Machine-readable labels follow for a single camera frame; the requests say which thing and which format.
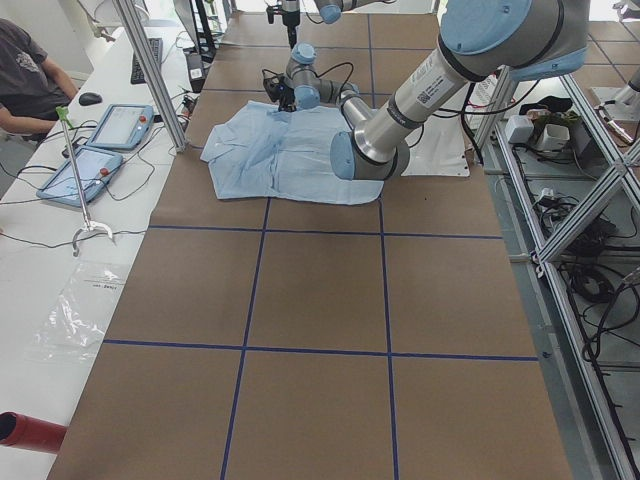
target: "plastic bag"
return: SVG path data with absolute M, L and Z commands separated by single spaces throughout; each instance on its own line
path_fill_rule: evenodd
M 92 362 L 100 349 L 130 266 L 81 262 L 35 333 L 28 357 Z

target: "blue and white device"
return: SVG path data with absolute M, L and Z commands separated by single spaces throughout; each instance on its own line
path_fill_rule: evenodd
M 107 150 L 136 148 L 153 125 L 151 105 L 110 105 L 86 145 Z
M 120 169 L 122 155 L 87 146 L 78 148 L 75 154 L 84 196 L 87 202 L 90 202 L 104 190 L 111 177 Z M 63 163 L 47 183 L 36 191 L 36 195 L 43 200 L 80 207 L 80 197 L 71 162 L 67 160 Z

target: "black keyboard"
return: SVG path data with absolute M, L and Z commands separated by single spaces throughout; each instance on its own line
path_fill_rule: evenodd
M 161 38 L 148 38 L 153 58 L 158 62 L 158 66 L 162 63 L 162 39 Z M 133 54 L 133 61 L 131 62 L 131 85 L 137 85 L 138 83 L 146 83 L 144 79 L 144 72 L 142 66 L 136 54 Z

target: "red cylinder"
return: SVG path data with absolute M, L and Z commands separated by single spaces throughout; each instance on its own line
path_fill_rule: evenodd
M 0 414 L 0 445 L 36 452 L 58 453 L 67 427 L 27 417 L 20 413 Z

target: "computer mouse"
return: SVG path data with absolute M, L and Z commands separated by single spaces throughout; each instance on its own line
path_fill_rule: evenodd
M 87 105 L 93 105 L 95 103 L 100 103 L 101 101 L 102 97 L 93 92 L 85 92 L 78 98 L 78 103 L 83 107 L 86 107 Z

